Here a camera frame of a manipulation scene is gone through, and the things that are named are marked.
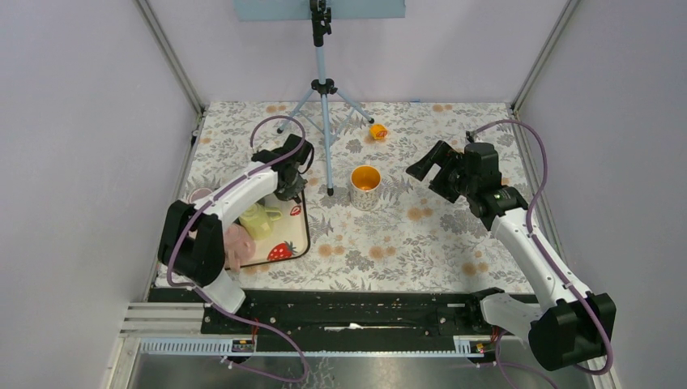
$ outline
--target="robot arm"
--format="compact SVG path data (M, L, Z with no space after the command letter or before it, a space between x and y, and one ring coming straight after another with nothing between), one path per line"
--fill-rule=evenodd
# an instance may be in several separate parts
M198 209L201 209L203 204L208 201L211 203L191 227L191 232L195 235L189 234L184 237L173 270L191 279L216 304L231 313L235 313L241 306L245 294L224 271L224 231L246 208L269 194L274 193L277 199L283 201L301 201L298 196L307 181L301 177L298 168L313 151L313 145L309 142L306 141L290 158L272 165L270 169L265 168L250 175L250 172L254 172L260 166L294 150L300 141L301 137L289 135L283 147L260 151L253 155L248 166L237 175L246 176L246 179L236 184L235 177L229 184L196 201L195 204L178 200L167 210L157 253L158 259L165 265L169 265L177 240L192 215L196 213L196 204Z
M552 269L527 230L527 202L515 188L501 184L498 154L493 145L469 143L460 153L439 141L406 173L422 181L435 164L441 169L429 189L452 203L460 195L466 198L472 214L513 255L539 302L539 307L529 306L500 289L487 289L473 293L475 320L504 328L527 341L537 361L547 370L605 355L595 324L569 287L573 285L585 296L609 338L616 313L613 301L605 293L592 293L533 225L532 234L540 239L569 283Z

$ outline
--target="strawberry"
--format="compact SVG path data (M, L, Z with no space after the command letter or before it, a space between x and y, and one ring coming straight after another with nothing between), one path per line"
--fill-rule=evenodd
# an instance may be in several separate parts
M296 247L293 246L293 242L284 242L275 246L275 248L270 251L267 260L270 262L280 261L282 259L291 258L295 253Z

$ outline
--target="white mug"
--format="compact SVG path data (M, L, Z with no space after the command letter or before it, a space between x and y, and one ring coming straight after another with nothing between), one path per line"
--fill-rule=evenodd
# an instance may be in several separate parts
M351 173L351 204L361 211L371 211L379 201L382 175L369 165L358 166Z

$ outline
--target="blue panel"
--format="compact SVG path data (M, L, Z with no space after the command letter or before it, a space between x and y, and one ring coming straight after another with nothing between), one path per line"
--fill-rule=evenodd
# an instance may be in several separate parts
M233 0L242 22L310 20L309 0ZM333 19L404 18L405 0L327 0Z

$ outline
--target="mug handle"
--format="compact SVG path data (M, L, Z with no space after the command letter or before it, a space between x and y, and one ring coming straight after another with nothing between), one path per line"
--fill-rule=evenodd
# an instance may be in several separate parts
M265 207L265 212L269 216L270 220L275 221L281 219L282 213L279 208L276 207Z

